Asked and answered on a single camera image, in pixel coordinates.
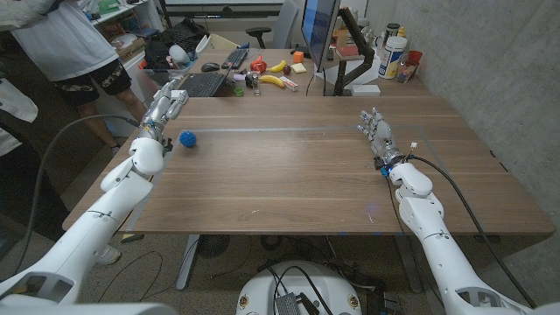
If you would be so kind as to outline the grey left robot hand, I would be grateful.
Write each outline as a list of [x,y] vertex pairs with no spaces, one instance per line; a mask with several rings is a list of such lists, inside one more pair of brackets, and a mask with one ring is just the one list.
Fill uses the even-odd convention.
[[160,143],[164,141],[165,125],[179,116],[188,100],[185,90],[175,88],[179,82],[180,79],[168,81],[153,95],[153,102],[140,122],[139,137],[148,137]]

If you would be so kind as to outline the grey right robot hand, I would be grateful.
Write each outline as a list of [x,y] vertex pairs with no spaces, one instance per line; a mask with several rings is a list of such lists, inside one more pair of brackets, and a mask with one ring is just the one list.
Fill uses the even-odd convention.
[[362,110],[360,119],[362,124],[357,128],[367,136],[375,155],[375,169],[385,169],[388,172],[393,166],[400,164],[404,155],[399,151],[394,134],[382,114],[376,108],[372,108],[371,113]]

